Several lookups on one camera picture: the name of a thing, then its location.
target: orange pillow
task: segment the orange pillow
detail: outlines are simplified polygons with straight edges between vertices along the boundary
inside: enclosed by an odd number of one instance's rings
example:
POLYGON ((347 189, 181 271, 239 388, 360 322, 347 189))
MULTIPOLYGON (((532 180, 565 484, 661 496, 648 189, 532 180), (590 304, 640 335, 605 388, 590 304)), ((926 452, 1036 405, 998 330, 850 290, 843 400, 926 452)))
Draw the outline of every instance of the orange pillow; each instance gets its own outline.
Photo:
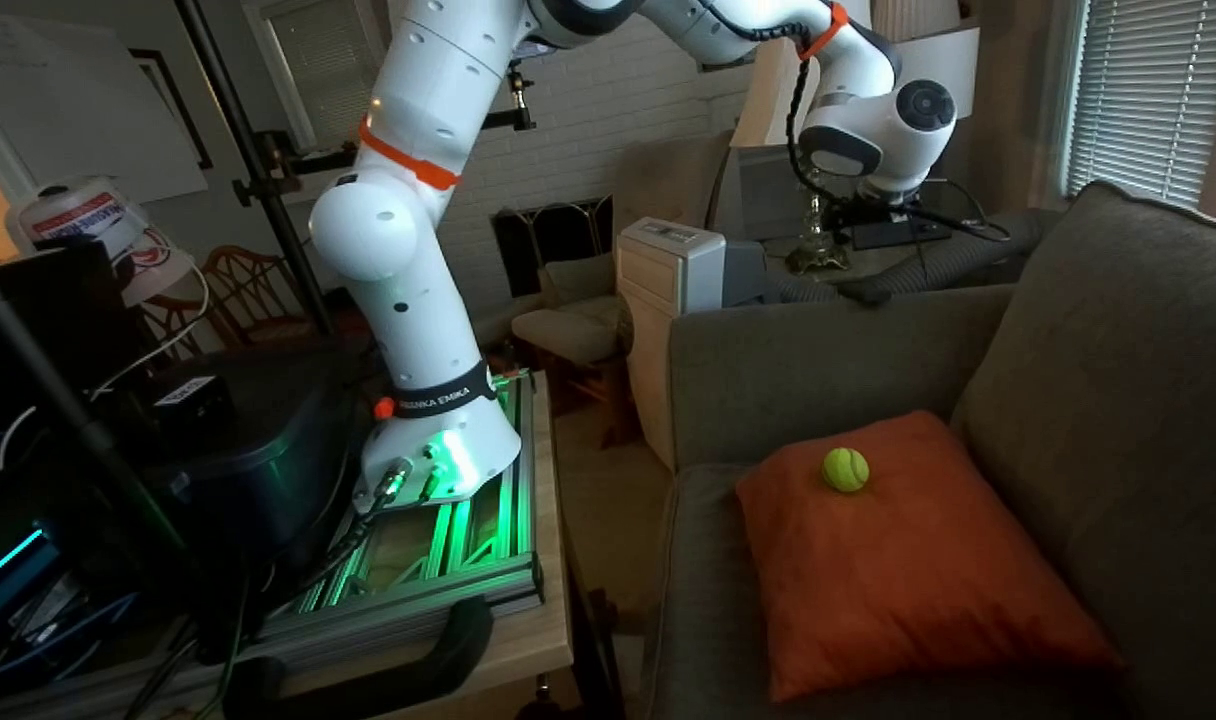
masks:
POLYGON ((768 698, 797 702, 902 674, 998 666, 1121 670, 931 411, 772 452, 739 484, 768 619, 768 698), (859 450, 872 484, 824 484, 828 450, 859 450))

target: yellow ball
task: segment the yellow ball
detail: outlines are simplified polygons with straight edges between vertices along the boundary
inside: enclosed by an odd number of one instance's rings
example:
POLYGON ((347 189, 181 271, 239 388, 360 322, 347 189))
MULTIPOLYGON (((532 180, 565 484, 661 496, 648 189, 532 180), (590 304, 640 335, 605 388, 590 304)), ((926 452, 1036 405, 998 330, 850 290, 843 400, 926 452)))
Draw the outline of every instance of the yellow ball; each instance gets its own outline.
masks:
POLYGON ((824 452, 822 470, 838 494, 865 494, 872 479, 872 466, 859 457, 859 450, 831 450, 824 452))

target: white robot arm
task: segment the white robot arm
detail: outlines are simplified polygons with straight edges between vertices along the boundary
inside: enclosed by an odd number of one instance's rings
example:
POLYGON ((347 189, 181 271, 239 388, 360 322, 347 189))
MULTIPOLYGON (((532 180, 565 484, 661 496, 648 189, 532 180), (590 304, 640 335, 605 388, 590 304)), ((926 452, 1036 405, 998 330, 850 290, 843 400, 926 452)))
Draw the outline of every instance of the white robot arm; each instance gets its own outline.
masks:
POLYGON ((462 499, 518 459, 519 435, 494 400, 436 223, 518 50, 574 50, 633 13, 701 66, 744 61, 776 38, 797 38, 805 55, 822 55, 822 106, 802 135, 818 170, 907 192, 947 135, 953 111, 931 117, 939 146, 919 132, 919 99, 891 94, 888 55, 824 0, 409 5, 374 89, 358 173, 327 189, 309 220, 318 252, 363 307, 396 392, 396 417, 363 444, 358 514, 462 499))

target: window blinds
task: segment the window blinds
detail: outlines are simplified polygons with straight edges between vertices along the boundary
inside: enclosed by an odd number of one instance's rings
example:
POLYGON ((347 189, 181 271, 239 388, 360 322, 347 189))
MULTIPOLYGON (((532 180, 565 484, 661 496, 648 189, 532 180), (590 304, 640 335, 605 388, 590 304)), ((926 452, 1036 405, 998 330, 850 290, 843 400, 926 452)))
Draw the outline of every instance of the window blinds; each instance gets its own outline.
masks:
POLYGON ((1088 180, 1195 208, 1216 146, 1216 0, 1091 0, 1074 192, 1088 180))

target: floor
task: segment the floor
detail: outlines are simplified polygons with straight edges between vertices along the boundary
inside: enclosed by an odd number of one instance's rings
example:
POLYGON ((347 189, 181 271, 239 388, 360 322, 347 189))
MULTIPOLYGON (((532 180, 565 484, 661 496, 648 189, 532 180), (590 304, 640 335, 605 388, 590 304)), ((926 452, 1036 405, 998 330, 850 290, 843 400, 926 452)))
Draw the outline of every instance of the floor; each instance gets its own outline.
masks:
MULTIPOLYGON (((583 591, 602 590, 617 610, 617 655, 633 717, 646 619, 655 599, 669 473, 640 440, 605 450, 607 411, 602 405, 557 400, 553 427, 574 564, 583 591)), ((557 674, 549 686, 561 710, 581 703, 574 674, 557 674)), ((433 717, 518 720, 532 698, 538 681, 468 698, 454 712, 433 717)))

